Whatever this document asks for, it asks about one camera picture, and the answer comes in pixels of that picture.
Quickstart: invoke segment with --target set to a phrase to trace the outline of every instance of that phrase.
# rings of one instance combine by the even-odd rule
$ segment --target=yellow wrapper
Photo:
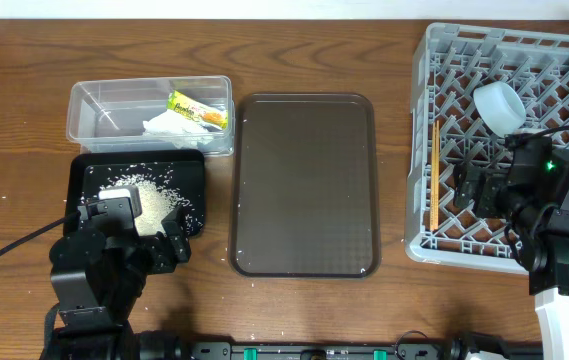
[[[196,122],[204,121],[209,124],[217,125],[222,129],[226,129],[226,126],[228,126],[228,115],[226,111],[204,105],[179,91],[173,91],[168,97],[166,108],[181,114],[189,120]]]

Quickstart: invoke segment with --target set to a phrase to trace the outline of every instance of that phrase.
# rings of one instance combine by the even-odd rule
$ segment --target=white cup
[[[512,134],[524,125],[524,104],[515,90],[502,81],[475,89],[473,101],[484,123],[497,136]]]

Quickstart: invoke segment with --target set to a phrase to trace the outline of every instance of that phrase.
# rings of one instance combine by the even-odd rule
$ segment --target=wood grain surface
[[[63,214],[69,92],[81,80],[223,74],[234,99],[357,92],[375,109],[383,260],[364,281],[255,280],[227,258],[232,158],[207,160],[207,224],[191,262],[148,279],[135,331],[187,339],[389,343],[406,330],[539,341],[524,276],[415,263],[404,252],[413,51],[429,21],[0,21],[0,248]],[[569,22],[484,22],[569,34]],[[0,259],[0,359],[35,358],[57,300],[61,229]]]

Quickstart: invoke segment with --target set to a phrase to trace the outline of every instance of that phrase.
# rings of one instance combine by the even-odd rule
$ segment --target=plastic bin
[[[166,111],[174,90],[228,112],[228,126],[204,134],[148,136],[143,121]],[[233,153],[235,112],[226,76],[83,81],[71,90],[67,138],[90,152],[197,149],[205,155]]]
[[[494,81],[513,87],[526,109],[524,127],[569,125],[569,35],[434,23],[413,57],[413,138],[407,179],[405,250],[415,261],[521,273],[504,220],[453,206],[453,167],[506,168],[512,154],[473,104],[473,90]],[[439,227],[428,229],[431,128],[440,124]],[[553,135],[569,149],[569,131]]]

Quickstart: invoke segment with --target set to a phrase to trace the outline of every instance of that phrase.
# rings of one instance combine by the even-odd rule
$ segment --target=white dish rack
[[[407,180],[405,249],[420,262],[525,274],[511,258],[505,221],[480,219],[472,203],[453,205],[453,167],[505,168],[512,154],[488,130],[473,90],[494,81],[513,87],[528,128],[569,125],[569,35],[433,23],[415,51],[411,91],[413,138]],[[428,229],[432,125],[440,122],[439,228]],[[569,148],[569,131],[553,136]]]

